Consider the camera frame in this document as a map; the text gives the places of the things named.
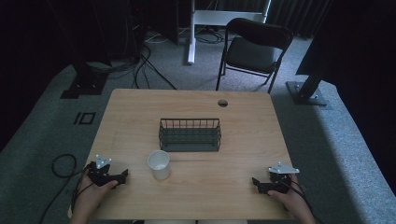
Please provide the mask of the person's left hand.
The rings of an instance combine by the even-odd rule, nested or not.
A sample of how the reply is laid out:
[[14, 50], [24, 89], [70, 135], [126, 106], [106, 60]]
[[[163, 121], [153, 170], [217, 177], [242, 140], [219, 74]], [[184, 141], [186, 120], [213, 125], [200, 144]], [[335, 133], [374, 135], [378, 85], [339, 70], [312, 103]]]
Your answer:
[[84, 177], [78, 188], [79, 195], [75, 200], [70, 224], [89, 224], [92, 213], [117, 185], [117, 181], [111, 181], [102, 187], [98, 187], [88, 177]]

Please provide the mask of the black folding chair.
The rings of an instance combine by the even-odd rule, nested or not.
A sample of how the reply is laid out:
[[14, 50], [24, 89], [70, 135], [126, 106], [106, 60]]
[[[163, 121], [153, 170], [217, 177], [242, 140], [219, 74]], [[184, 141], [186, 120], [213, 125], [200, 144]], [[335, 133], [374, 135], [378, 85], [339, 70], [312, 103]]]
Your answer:
[[216, 90], [226, 70], [265, 77], [264, 85], [270, 81], [271, 92], [282, 59], [293, 40], [287, 27], [235, 18], [225, 28], [225, 41], [221, 55]]

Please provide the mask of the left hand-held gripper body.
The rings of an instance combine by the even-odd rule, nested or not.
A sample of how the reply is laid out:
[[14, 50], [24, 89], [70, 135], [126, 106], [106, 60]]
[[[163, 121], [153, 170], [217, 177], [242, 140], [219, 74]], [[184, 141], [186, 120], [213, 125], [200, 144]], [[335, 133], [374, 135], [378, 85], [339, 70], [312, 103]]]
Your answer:
[[108, 173], [110, 163], [110, 158], [105, 158], [96, 154], [95, 160], [88, 165], [88, 177], [96, 186], [102, 187], [108, 182], [118, 179], [115, 175], [110, 175]]

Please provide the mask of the white cup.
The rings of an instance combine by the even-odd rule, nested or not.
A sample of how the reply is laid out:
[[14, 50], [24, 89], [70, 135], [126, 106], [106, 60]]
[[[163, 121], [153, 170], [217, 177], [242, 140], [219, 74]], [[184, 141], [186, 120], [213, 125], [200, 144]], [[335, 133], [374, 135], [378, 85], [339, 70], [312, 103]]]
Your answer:
[[148, 156], [148, 167], [156, 179], [166, 179], [170, 175], [169, 154], [163, 150], [152, 151]]

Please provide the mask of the person's right hand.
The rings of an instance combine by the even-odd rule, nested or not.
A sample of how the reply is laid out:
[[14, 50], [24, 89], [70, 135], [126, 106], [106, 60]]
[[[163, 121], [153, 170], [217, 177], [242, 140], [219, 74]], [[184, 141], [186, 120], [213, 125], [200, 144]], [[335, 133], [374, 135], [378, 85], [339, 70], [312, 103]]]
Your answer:
[[295, 219], [301, 224], [313, 224], [315, 219], [307, 203], [301, 196], [301, 189], [298, 187], [298, 179], [295, 174], [290, 175], [291, 189], [287, 193], [280, 193], [269, 190], [268, 195], [273, 199], [283, 203], [291, 212]]

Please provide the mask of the white desk frame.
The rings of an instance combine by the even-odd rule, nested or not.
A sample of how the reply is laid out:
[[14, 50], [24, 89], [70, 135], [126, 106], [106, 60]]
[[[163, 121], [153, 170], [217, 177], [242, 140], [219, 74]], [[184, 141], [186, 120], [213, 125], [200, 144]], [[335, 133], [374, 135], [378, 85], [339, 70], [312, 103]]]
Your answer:
[[235, 18], [244, 18], [252, 21], [260, 21], [266, 23], [268, 12], [272, 0], [266, 0], [262, 12], [243, 12], [243, 11], [221, 11], [221, 10], [198, 10], [195, 8], [195, 0], [191, 0], [191, 34], [188, 53], [188, 64], [195, 62], [195, 26], [196, 25], [215, 25], [225, 26], [229, 21]]

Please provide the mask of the black metal stand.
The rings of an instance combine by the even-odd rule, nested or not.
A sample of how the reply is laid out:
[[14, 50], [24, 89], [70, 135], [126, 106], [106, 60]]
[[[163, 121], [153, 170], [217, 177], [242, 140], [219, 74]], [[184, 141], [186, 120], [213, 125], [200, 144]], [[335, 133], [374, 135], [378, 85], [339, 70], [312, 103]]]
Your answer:
[[70, 87], [61, 94], [61, 99], [77, 99], [80, 95], [101, 95], [108, 73], [95, 72], [84, 61], [76, 47], [69, 48], [69, 57], [76, 76]]
[[309, 75], [305, 82], [287, 81], [293, 102], [297, 105], [327, 106], [328, 102], [318, 89], [321, 80], [322, 75]]

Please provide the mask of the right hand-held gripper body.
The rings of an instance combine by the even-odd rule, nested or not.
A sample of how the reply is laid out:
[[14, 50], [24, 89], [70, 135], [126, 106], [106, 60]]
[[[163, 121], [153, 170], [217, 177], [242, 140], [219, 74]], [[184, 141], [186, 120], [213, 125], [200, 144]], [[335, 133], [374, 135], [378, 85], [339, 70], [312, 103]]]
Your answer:
[[268, 168], [269, 190], [275, 190], [281, 193], [287, 193], [291, 187], [291, 174], [299, 174], [300, 170], [291, 165], [279, 161], [276, 165]]

